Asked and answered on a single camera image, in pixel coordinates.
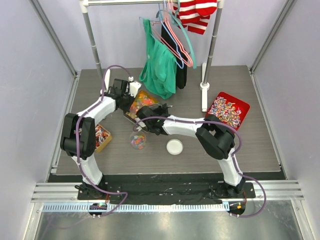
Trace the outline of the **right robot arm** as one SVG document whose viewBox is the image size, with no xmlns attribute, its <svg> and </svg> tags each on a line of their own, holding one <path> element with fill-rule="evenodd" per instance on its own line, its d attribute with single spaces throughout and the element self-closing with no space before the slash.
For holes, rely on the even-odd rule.
<svg viewBox="0 0 320 240">
<path fill-rule="evenodd" d="M 238 132 L 214 114 L 205 118 L 183 118 L 169 114 L 168 108 L 166 104 L 159 103 L 143 106 L 136 113 L 139 120 L 135 125 L 144 124 L 150 133 L 156 135 L 182 135 L 198 139 L 205 152 L 218 161 L 226 193 L 233 198 L 242 194 L 246 180 L 236 159 L 236 153 L 242 146 L 239 136 L 239 145 L 235 148 Z"/>
</svg>

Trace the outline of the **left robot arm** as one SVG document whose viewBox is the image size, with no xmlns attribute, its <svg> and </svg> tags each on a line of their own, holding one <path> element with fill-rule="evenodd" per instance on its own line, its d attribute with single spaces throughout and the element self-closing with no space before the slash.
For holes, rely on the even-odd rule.
<svg viewBox="0 0 320 240">
<path fill-rule="evenodd" d="M 141 84 L 129 80 L 115 79 L 108 88 L 102 85 L 99 98 L 86 109 L 64 117 L 60 148 L 77 164 L 82 175 L 82 186 L 89 189 L 93 198 L 100 200 L 109 192 L 105 178 L 96 159 L 96 125 L 118 109 L 130 110 Z"/>
</svg>

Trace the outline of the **gold tin star candies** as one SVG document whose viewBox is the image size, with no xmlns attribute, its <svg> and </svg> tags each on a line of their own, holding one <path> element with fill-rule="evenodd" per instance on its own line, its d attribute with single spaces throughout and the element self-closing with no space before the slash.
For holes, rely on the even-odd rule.
<svg viewBox="0 0 320 240">
<path fill-rule="evenodd" d="M 123 113 L 123 116 L 133 123 L 136 122 L 136 113 L 138 110 L 144 106 L 151 106 L 159 103 L 155 97 L 151 96 L 144 90 L 139 91 L 134 99 L 129 95 L 128 99 L 131 102 L 131 106 L 126 112 Z"/>
</svg>

